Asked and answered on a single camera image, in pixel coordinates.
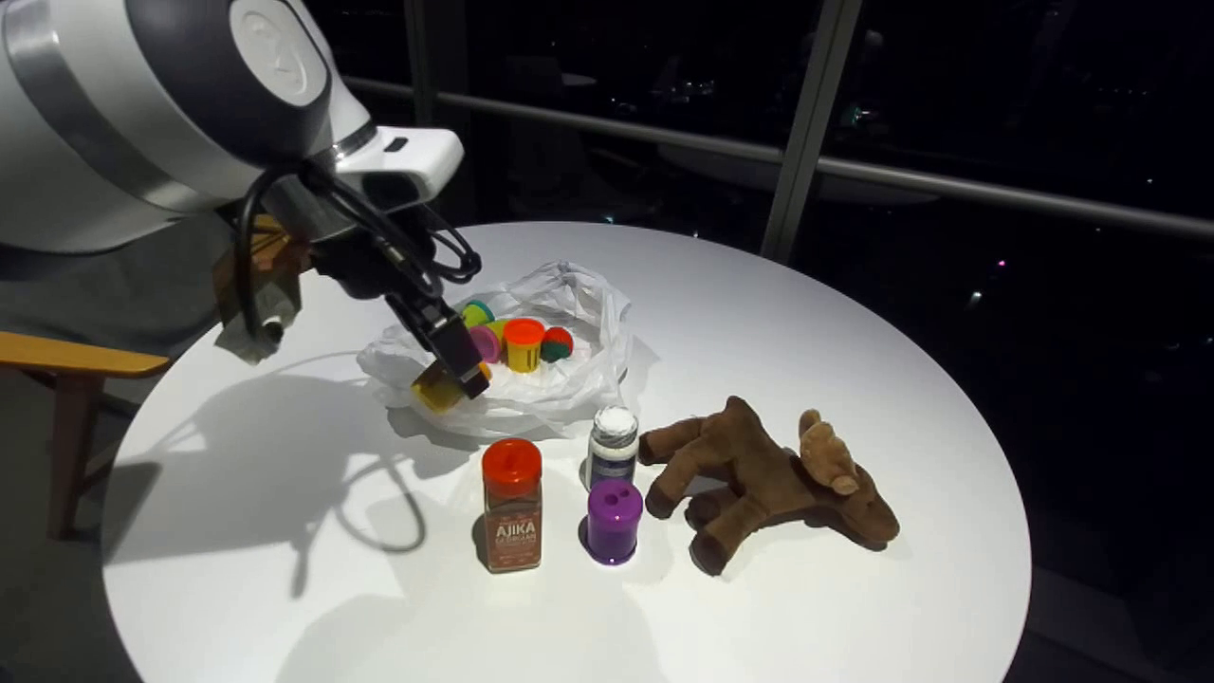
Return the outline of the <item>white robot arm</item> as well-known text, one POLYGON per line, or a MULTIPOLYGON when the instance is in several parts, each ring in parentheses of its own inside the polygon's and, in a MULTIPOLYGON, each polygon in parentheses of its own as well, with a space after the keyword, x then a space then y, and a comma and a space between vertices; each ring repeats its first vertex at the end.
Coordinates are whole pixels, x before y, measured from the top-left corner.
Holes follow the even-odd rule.
POLYGON ((394 218, 460 164, 456 132, 382 123, 351 97, 305 0, 0 0, 0 245, 19 258, 269 211, 482 393, 445 301, 479 255, 452 227, 394 218))

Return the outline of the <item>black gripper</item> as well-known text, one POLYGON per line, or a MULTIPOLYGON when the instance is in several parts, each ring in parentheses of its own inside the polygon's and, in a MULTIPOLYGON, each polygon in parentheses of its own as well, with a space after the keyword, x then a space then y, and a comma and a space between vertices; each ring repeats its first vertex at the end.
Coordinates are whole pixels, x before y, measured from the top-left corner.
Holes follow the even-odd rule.
POLYGON ((488 378, 445 287, 482 274, 482 255, 402 183, 372 194, 332 175, 289 175, 262 194, 262 207, 308 244, 312 265, 351 301, 382 301, 409 332, 452 370, 465 399, 488 378))

